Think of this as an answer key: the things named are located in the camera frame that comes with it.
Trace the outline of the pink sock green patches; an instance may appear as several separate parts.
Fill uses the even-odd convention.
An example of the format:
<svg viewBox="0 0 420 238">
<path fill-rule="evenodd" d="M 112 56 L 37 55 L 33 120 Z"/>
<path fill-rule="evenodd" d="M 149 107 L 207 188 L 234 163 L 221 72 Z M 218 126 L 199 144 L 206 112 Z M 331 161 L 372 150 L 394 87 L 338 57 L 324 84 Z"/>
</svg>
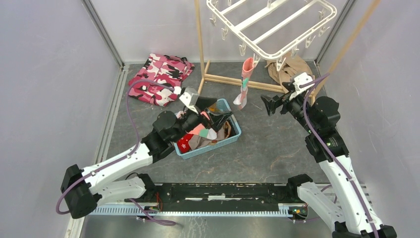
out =
<svg viewBox="0 0 420 238">
<path fill-rule="evenodd" d="M 240 110 L 242 110 L 247 103 L 248 83 L 254 67 L 253 58 L 246 59 L 242 65 L 240 94 L 233 101 L 233 104 Z"/>
</svg>

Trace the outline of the white clip hanger frame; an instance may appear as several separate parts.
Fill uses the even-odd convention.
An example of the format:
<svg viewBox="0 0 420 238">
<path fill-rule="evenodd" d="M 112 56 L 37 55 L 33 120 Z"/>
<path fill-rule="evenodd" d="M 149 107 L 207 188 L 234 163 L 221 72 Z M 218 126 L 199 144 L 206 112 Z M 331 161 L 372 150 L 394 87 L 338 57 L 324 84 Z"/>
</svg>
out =
<svg viewBox="0 0 420 238">
<path fill-rule="evenodd" d="M 212 26 L 238 39 L 240 56 L 273 60 L 277 69 L 323 38 L 338 15 L 327 0 L 208 0 Z"/>
</svg>

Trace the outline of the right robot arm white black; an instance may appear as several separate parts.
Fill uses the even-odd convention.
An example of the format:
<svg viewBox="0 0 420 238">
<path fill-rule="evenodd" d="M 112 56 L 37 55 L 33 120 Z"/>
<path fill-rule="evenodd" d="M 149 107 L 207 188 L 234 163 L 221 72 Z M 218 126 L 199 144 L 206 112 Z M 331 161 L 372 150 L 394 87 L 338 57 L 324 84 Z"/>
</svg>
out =
<svg viewBox="0 0 420 238">
<path fill-rule="evenodd" d="M 281 109 L 290 113 L 308 132 L 306 147 L 321 167 L 332 186 L 337 201 L 330 200 L 307 174 L 287 181 L 286 196 L 292 202 L 303 201 L 328 225 L 334 238 L 395 238 L 395 229 L 377 216 L 354 172 L 349 150 L 337 131 L 340 120 L 339 103 L 322 96 L 310 104 L 303 94 L 295 92 L 288 83 L 289 92 L 282 96 L 261 99 L 268 115 Z"/>
</svg>

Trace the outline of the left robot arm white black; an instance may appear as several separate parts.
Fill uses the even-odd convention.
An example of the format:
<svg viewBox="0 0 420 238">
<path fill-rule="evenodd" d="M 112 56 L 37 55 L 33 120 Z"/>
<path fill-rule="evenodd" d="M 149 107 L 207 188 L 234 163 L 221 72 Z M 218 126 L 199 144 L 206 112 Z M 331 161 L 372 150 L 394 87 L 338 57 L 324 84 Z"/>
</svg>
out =
<svg viewBox="0 0 420 238">
<path fill-rule="evenodd" d="M 174 145 L 188 132 L 202 125 L 219 131 L 229 120 L 231 110 L 209 109 L 218 100 L 199 98 L 198 106 L 184 107 L 182 114 L 163 111 L 152 124 L 152 131 L 138 138 L 134 146 L 101 163 L 80 168 L 77 164 L 68 167 L 61 184 L 61 197 L 56 205 L 60 215 L 70 214 L 73 219 L 83 218 L 98 206 L 119 199 L 137 199 L 150 202 L 156 189 L 142 177 L 120 180 L 123 175 L 138 168 L 156 163 L 175 148 Z"/>
</svg>

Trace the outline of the wooden hanger stand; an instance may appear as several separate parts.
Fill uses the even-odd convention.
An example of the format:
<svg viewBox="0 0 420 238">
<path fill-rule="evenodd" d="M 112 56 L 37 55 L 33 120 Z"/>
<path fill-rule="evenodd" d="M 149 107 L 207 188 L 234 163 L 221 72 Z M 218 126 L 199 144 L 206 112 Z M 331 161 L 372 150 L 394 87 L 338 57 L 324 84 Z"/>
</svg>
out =
<svg viewBox="0 0 420 238">
<path fill-rule="evenodd" d="M 297 51 L 297 49 L 298 49 L 297 46 L 303 41 L 303 37 L 305 37 L 305 40 L 306 40 L 305 41 L 306 47 L 309 47 L 311 42 L 313 41 L 313 39 L 315 37 L 315 35 L 313 36 L 311 34 L 313 32 L 315 32 L 315 30 L 319 30 L 319 36 L 318 37 L 321 37 L 321 35 L 323 34 L 321 32 L 325 31 L 325 30 L 321 30 L 321 27 L 324 27 L 324 25 L 327 22 L 329 22 L 331 19 L 333 19 L 333 17 L 335 17 L 335 15 L 337 14 L 336 8 L 331 3 L 328 3 L 326 0 L 312 0 L 309 3 L 307 3 L 304 7 L 299 9 L 292 16 L 288 17 L 286 20 L 284 20 L 281 23 L 279 23 L 278 25 L 276 25 L 273 29 L 264 33 L 261 37 L 259 37 L 255 41 L 249 41 L 247 37 L 241 35 L 241 32 L 242 32 L 243 29 L 245 29 L 246 27 L 249 27 L 250 25 L 257 22 L 258 20 L 261 20 L 263 17 L 265 17 L 266 15 L 271 13 L 272 10 L 275 10 L 275 9 L 279 8 L 284 2 L 287 2 L 287 1 L 288 0 L 275 0 L 274 2 L 272 2 L 271 0 L 268 0 L 267 7 L 263 8 L 262 10 L 255 13 L 251 17 L 247 18 L 245 21 L 243 21 L 242 23 L 240 23 L 237 26 L 231 25 L 231 22 L 229 20 L 227 20 L 227 18 L 225 18 L 224 15 L 233 11 L 234 9 L 239 7 L 240 5 L 246 3 L 247 0 L 239 0 L 238 2 L 234 3 L 233 5 L 230 3 L 231 1 L 228 0 L 229 7 L 227 7 L 223 11 L 219 11 L 217 9 L 217 3 L 218 3 L 217 0 L 207 0 L 206 3 L 207 3 L 207 6 L 210 8 L 210 10 L 213 14 L 212 18 L 210 18 L 210 20 L 212 22 L 212 25 L 215 26 L 215 21 L 217 21 L 217 19 L 222 21 L 222 23 L 224 24 L 224 28 L 222 28 L 222 30 L 223 30 L 222 38 L 223 39 L 225 39 L 226 34 L 229 31 L 232 31 L 232 33 L 234 33 L 234 35 L 236 37 L 238 37 L 240 40 L 242 40 L 242 42 L 243 42 L 241 45 L 239 45 L 240 54 L 242 56 L 245 55 L 246 48 L 248 46 L 255 53 L 254 56 L 253 56 L 253 59 L 254 59 L 253 62 L 254 62 L 255 65 L 258 64 L 260 59 L 264 59 L 264 60 L 274 60 L 274 59 L 276 59 L 276 64 L 277 64 L 276 65 L 276 67 L 277 67 L 276 70 L 279 71 L 279 70 L 282 69 L 282 67 L 285 63 L 286 58 L 284 58 L 283 56 L 288 51 L 292 51 L 293 53 L 295 51 Z M 328 8 L 330 10 L 331 14 L 329 16 L 321 19 L 319 21 L 319 23 L 317 23 L 315 26 L 313 26 L 312 28 L 307 30 L 301 36 L 296 38 L 296 40 L 292 41 L 289 45 L 285 46 L 278 53 L 276 53 L 274 55 L 265 55 L 265 53 L 262 50 L 260 50 L 260 48 L 257 47 L 257 44 L 260 43 L 260 41 L 266 39 L 268 36 L 272 35 L 272 33 L 275 33 L 276 31 L 278 31 L 281 27 L 286 25 L 286 23 L 289 23 L 290 21 L 295 19 L 295 17 L 303 14 L 306 10 L 308 10 L 310 5 L 313 5 L 315 3 L 319 3 L 321 5 L 324 5 L 324 8 L 325 9 Z M 359 22 L 357 23 L 356 27 L 354 28 L 352 34 L 349 36 L 345 45 L 341 48 L 338 56 L 336 57 L 336 59 L 334 60 L 334 62 L 331 65 L 331 67 L 329 68 L 329 70 L 328 70 L 329 73 L 332 73 L 333 70 L 340 63 L 340 61 L 342 60 L 342 58 L 344 57 L 346 52 L 351 47 L 352 43 L 355 41 L 355 39 L 357 38 L 357 36 L 361 32 L 362 28 L 365 26 L 365 24 L 367 23 L 367 21 L 369 20 L 369 18 L 371 17 L 371 15 L 373 14 L 373 12 L 376 10 L 376 8 L 378 7 L 378 5 L 380 3 L 381 3 L 381 0 L 373 0 L 371 2 L 368 9 L 365 11 L 363 17 L 359 20 Z M 200 52 L 200 66 L 201 66 L 201 74 L 202 74 L 202 78 L 201 78 L 201 82 L 200 82 L 200 85 L 199 85 L 199 88 L 198 88 L 198 92 L 201 93 L 202 87 L 203 87 L 203 85 L 206 81 L 241 86 L 242 85 L 241 79 L 224 77 L 224 76 L 213 75 L 213 74 L 208 74 L 207 73 L 208 68 L 210 66 L 210 60 L 206 63 L 206 65 L 204 64 L 204 50 L 203 50 L 203 39 L 202 39 L 202 29 L 201 29 L 200 1 L 195 0 L 194 1 L 194 6 L 195 6 L 195 16 L 196 16 L 196 27 L 197 27 L 197 33 L 198 33 L 199 52 Z M 275 85 L 271 85 L 271 84 L 267 84 L 267 83 L 254 82 L 254 81 L 250 81 L 248 84 L 249 84 L 249 88 L 271 91 L 271 92 L 278 92 L 278 93 L 284 93 L 285 92 L 285 88 L 283 86 L 279 86 L 279 85 L 275 86 Z"/>
</svg>

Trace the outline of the brown beige socks pile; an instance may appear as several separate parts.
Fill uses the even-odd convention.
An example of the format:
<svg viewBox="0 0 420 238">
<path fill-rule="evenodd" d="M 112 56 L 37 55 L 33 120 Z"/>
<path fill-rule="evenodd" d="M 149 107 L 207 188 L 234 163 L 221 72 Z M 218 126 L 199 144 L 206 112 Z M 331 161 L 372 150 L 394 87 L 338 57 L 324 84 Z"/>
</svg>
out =
<svg viewBox="0 0 420 238">
<path fill-rule="evenodd" d="M 209 140 L 209 139 L 200 137 L 198 135 L 194 135 L 192 137 L 192 139 L 190 140 L 189 144 L 190 144 L 192 150 L 195 150 L 195 149 L 201 148 L 203 146 L 206 146 L 209 143 L 211 145 L 214 145 L 215 143 L 229 137 L 230 133 L 231 133 L 231 126 L 229 125 L 228 120 L 227 120 L 226 123 L 223 125 L 222 129 L 220 129 L 217 132 L 216 140 Z"/>
</svg>

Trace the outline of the blue plastic basket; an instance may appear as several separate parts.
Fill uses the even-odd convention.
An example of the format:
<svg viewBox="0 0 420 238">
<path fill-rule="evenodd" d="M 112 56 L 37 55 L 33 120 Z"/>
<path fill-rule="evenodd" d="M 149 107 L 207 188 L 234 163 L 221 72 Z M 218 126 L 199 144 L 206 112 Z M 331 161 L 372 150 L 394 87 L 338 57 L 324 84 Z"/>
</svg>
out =
<svg viewBox="0 0 420 238">
<path fill-rule="evenodd" d="M 195 149 L 195 150 L 189 150 L 189 151 L 185 151 L 185 149 L 181 150 L 178 145 L 175 145 L 176 154 L 178 156 L 180 156 L 182 159 L 186 160 L 186 159 L 190 159 L 192 157 L 198 156 L 200 154 L 215 150 L 215 149 L 220 148 L 222 146 L 225 146 L 225 145 L 236 142 L 242 134 L 241 128 L 240 128 L 240 126 L 237 122 L 237 119 L 234 115 L 232 115 L 228 119 L 228 123 L 231 126 L 231 133 L 230 133 L 229 137 L 227 137 L 226 139 L 223 139 L 223 140 L 215 143 L 214 145 L 211 145 L 209 143 L 206 146 L 203 146 L 203 147 Z"/>
</svg>

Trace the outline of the beige cloth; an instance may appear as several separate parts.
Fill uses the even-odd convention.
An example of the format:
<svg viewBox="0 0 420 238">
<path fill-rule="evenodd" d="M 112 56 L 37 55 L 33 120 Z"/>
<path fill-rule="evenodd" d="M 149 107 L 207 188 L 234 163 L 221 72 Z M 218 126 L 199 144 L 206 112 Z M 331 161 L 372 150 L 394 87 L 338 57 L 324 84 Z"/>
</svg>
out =
<svg viewBox="0 0 420 238">
<path fill-rule="evenodd" d="M 293 58 L 291 57 L 291 53 L 288 52 L 284 55 L 283 61 L 284 64 L 280 71 L 277 71 L 275 60 L 267 60 L 265 68 L 267 68 L 269 76 L 277 84 L 281 85 L 284 93 L 288 93 L 288 90 L 282 85 L 282 83 L 290 82 L 294 75 L 305 72 L 314 78 L 314 74 L 309 65 L 298 55 Z"/>
</svg>

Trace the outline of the red sock white stars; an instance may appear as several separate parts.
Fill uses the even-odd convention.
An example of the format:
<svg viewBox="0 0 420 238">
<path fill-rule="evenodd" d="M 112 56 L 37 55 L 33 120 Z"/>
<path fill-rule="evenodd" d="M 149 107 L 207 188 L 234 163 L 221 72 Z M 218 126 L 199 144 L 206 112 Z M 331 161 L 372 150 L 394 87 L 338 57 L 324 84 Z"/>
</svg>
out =
<svg viewBox="0 0 420 238">
<path fill-rule="evenodd" d="M 177 147 L 181 154 L 185 154 L 187 152 L 190 152 L 192 150 L 189 142 L 192 139 L 194 135 L 193 134 L 186 134 L 184 135 L 180 140 L 177 141 Z"/>
</svg>

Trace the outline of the pink camouflage cloth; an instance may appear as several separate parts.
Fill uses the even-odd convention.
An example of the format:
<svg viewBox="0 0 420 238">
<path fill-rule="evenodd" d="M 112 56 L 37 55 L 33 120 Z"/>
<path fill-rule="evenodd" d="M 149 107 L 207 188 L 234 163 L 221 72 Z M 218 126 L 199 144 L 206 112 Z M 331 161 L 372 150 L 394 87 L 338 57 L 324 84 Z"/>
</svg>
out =
<svg viewBox="0 0 420 238">
<path fill-rule="evenodd" d="M 181 87 L 195 66 L 186 57 L 151 53 L 143 67 L 128 82 L 128 96 L 139 101 L 165 107 L 178 95 L 170 88 Z"/>
</svg>

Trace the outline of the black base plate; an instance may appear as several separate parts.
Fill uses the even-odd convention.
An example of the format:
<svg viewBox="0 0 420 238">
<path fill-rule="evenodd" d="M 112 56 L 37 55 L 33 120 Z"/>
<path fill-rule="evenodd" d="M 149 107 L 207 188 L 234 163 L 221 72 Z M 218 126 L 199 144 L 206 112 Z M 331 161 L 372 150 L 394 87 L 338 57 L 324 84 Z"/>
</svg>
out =
<svg viewBox="0 0 420 238">
<path fill-rule="evenodd" d="M 303 206 L 284 183 L 160 183 L 136 199 L 162 212 L 271 212 Z"/>
</svg>

